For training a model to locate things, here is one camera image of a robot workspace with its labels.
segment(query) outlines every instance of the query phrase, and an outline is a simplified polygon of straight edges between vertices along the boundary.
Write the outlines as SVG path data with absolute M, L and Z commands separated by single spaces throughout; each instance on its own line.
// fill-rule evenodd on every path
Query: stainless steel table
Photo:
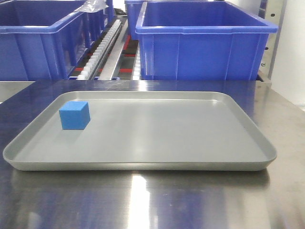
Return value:
M 305 228 L 305 113 L 266 84 L 36 82 L 0 105 L 0 149 L 58 95 L 79 90 L 227 93 L 278 158 L 260 172 L 22 172 L 1 158 L 1 229 Z

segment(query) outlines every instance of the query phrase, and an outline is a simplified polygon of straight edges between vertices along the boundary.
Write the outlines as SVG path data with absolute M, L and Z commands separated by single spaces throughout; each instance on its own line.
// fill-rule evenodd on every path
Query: cube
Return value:
M 68 101 L 59 109 L 63 130 L 83 130 L 90 122 L 89 105 L 86 101 Z

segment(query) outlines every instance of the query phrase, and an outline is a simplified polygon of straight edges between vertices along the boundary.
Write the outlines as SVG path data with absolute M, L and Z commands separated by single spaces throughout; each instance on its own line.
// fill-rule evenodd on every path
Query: metal tray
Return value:
M 62 130 L 58 109 L 89 102 L 85 130 Z M 276 150 L 217 92 L 62 94 L 4 149 L 20 170 L 262 170 Z

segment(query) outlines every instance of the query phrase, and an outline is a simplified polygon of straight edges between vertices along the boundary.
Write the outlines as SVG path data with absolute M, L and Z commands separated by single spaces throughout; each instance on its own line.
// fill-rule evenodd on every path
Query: white wall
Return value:
M 287 0 L 271 80 L 286 99 L 305 104 L 305 0 Z
M 260 0 L 228 0 L 228 1 L 254 14 L 258 14 L 259 7 L 261 4 Z
M 124 0 L 113 0 L 113 7 L 125 11 Z

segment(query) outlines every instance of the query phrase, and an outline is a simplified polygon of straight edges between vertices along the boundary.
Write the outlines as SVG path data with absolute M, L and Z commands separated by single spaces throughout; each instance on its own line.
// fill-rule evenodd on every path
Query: plastic bin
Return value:
M 142 7 L 142 3 L 145 1 L 152 1 L 152 0 L 125 0 L 126 10 L 127 10 L 127 17 L 128 17 L 128 29 L 129 33 L 133 40 L 138 40 L 138 35 L 135 33 L 135 25 L 137 23 L 139 13 Z
M 145 80 L 255 80 L 277 26 L 226 2 L 144 2 L 136 25 Z
M 74 11 L 84 1 L 12 0 L 0 3 L 0 81 L 68 79 L 113 19 L 110 6 Z
M 96 41 L 114 18 L 112 0 L 107 0 L 108 7 L 96 13 L 88 13 L 91 40 Z

